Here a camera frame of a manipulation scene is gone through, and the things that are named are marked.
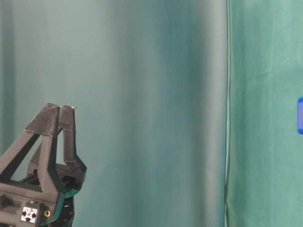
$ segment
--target green cloth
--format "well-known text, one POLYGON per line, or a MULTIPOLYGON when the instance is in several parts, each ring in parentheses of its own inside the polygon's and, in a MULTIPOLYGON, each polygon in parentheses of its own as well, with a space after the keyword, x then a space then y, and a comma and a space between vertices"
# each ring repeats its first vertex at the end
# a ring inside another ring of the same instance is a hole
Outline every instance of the green cloth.
POLYGON ((303 1, 230 0, 228 227, 303 223, 303 1))
MULTIPOLYGON (((225 0, 0 0, 0 146, 76 105, 73 227, 221 227, 225 0)), ((62 140, 58 157, 62 161, 62 140)), ((14 177, 20 179, 26 163, 14 177)))

